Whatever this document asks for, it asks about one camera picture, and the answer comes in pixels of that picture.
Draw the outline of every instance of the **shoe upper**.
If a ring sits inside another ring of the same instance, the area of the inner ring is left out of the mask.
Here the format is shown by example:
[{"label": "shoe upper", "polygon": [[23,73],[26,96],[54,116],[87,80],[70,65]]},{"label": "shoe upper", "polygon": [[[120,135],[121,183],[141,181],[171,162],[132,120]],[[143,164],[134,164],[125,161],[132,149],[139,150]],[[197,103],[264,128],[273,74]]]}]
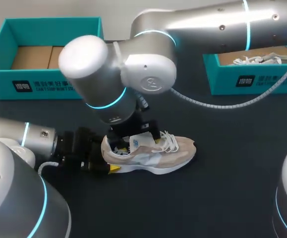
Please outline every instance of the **shoe upper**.
[{"label": "shoe upper", "polygon": [[193,140],[180,136],[175,136],[175,139],[179,149],[173,153],[156,152],[155,147],[139,146],[128,155],[117,155],[112,151],[105,136],[101,145],[101,151],[103,158],[109,164],[142,165],[160,169],[171,168],[192,159],[196,153]]}]

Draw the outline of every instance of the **cable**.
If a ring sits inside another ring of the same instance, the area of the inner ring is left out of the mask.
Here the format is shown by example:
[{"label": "cable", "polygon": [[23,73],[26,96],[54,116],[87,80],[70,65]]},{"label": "cable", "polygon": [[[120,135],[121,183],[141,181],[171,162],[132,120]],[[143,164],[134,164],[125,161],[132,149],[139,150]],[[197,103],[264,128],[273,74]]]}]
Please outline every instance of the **cable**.
[{"label": "cable", "polygon": [[145,101],[144,97],[141,95],[141,93],[139,93],[138,91],[134,90],[134,94],[135,96],[139,99],[141,105],[143,106],[143,108],[147,108],[149,107],[149,104],[147,101]]},{"label": "cable", "polygon": [[259,102],[261,99],[267,97],[276,88],[278,88],[286,79],[287,79],[287,72],[271,88],[269,88],[266,92],[264,92],[260,96],[254,98],[254,99],[252,99],[250,101],[247,101],[247,102],[244,102],[244,103],[241,103],[241,104],[235,104],[235,105],[222,106],[222,105],[214,105],[214,104],[202,103],[202,102],[199,102],[199,101],[196,101],[194,99],[191,99],[189,97],[184,96],[183,94],[177,92],[173,88],[171,88],[171,92],[173,92],[175,95],[177,95],[178,97],[180,97],[180,98],[182,98],[184,100],[187,100],[187,101],[189,101],[189,102],[191,102],[193,104],[200,105],[200,106],[203,106],[203,107],[214,108],[214,109],[235,109],[235,108],[243,108],[243,107],[249,106],[251,104],[254,104],[256,102]]},{"label": "cable", "polygon": [[40,176],[42,176],[42,170],[45,166],[54,166],[54,167],[57,167],[58,166],[58,163],[57,162],[45,162],[45,163],[42,163],[38,169],[38,174]]}]

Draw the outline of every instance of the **black table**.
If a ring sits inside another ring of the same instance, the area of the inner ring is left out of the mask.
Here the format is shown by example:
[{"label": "black table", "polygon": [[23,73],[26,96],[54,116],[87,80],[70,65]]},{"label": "black table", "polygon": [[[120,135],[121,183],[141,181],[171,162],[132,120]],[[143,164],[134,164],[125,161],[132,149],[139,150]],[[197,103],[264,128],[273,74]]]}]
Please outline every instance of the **black table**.
[{"label": "black table", "polygon": [[[252,96],[210,95],[200,56],[179,67],[175,89],[208,103],[234,104]],[[161,130],[198,145],[197,160],[174,173],[145,171],[94,178],[46,168],[44,177],[68,202],[72,238],[274,238],[275,189],[287,154],[287,95],[219,111],[171,93],[146,97],[147,118]],[[80,100],[1,101],[0,117],[55,127],[59,133],[107,126]]]}]

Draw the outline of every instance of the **shoe box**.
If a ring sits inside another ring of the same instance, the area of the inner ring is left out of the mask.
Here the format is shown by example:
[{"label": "shoe box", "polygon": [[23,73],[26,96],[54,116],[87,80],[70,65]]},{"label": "shoe box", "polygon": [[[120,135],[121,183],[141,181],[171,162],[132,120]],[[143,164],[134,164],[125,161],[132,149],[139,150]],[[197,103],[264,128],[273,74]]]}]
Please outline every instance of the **shoe box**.
[{"label": "shoe box", "polygon": [[71,40],[103,39],[100,17],[9,18],[0,30],[0,100],[80,99],[58,69]]},{"label": "shoe box", "polygon": [[[234,65],[233,61],[270,53],[287,56],[287,46],[204,55],[212,95],[262,94],[267,91],[287,72],[287,64]],[[273,93],[287,93],[287,79]]]}]

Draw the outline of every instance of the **white midsole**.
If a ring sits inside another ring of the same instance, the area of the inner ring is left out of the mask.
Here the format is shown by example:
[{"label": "white midsole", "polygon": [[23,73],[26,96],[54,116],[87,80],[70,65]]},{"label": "white midsole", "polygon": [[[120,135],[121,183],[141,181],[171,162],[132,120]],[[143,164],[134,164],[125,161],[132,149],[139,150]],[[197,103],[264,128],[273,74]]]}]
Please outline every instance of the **white midsole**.
[{"label": "white midsole", "polygon": [[163,169],[154,168],[154,167],[150,167],[150,166],[144,166],[144,165],[116,165],[116,166],[120,167],[120,170],[118,170],[116,173],[127,173],[127,172],[131,172],[134,170],[147,170],[147,171],[150,171],[156,175],[164,175],[164,174],[171,173],[175,170],[178,170],[179,168],[188,164],[188,162],[190,162],[191,160],[192,160],[192,158],[185,161],[184,163],[182,163],[180,165],[176,165],[176,166],[171,167],[171,168],[163,168]]}]

